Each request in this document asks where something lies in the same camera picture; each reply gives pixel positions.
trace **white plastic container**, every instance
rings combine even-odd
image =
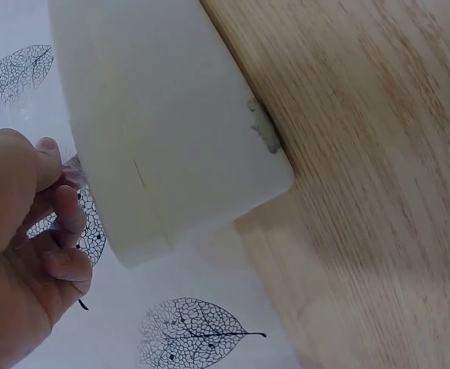
[[[134,266],[286,191],[293,172],[198,0],[52,0],[71,130]]]

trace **leaf pattern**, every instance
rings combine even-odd
[[[248,335],[228,311],[196,298],[160,303],[146,313],[138,367],[204,369],[224,359]]]
[[[36,90],[54,60],[51,45],[28,46],[0,60],[0,105],[11,105]]]
[[[107,238],[104,233],[101,219],[95,208],[94,199],[92,198],[88,187],[84,187],[78,191],[78,203],[84,209],[85,215],[87,216],[87,226],[81,234],[77,247],[88,255],[93,266],[97,264],[101,257]],[[33,238],[49,229],[55,219],[56,215],[54,213],[50,214],[29,229],[27,236]]]

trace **wood grain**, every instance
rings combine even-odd
[[[303,367],[450,368],[450,0],[203,0],[296,170],[237,222]]]

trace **black leaf illustration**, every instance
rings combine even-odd
[[[224,359],[250,333],[220,306],[178,298],[153,307],[140,326],[138,367],[204,369]]]
[[[95,209],[94,199],[92,198],[88,187],[78,191],[78,203],[84,209],[87,216],[87,226],[81,234],[77,248],[80,248],[91,260],[92,265],[96,265],[104,250],[106,236],[102,227],[101,219]],[[39,221],[28,230],[27,236],[35,237],[37,234],[49,229],[56,219],[56,215],[50,214]]]
[[[10,105],[36,90],[54,60],[50,45],[28,46],[0,60],[0,105]]]

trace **hand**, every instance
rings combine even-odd
[[[53,211],[53,227],[29,240],[26,231]],[[84,226],[56,143],[45,138],[36,149],[0,130],[0,368],[34,350],[88,292],[91,262],[75,248]]]

